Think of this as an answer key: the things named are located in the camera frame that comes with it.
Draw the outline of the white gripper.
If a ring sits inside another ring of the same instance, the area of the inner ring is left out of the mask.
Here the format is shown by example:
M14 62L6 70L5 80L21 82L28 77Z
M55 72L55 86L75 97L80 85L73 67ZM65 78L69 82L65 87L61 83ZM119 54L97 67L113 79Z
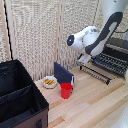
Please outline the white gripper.
M80 57L78 58L78 61L79 61L80 63L86 64L86 63L89 62L90 59L91 59L91 56L90 56L90 55L81 54Z

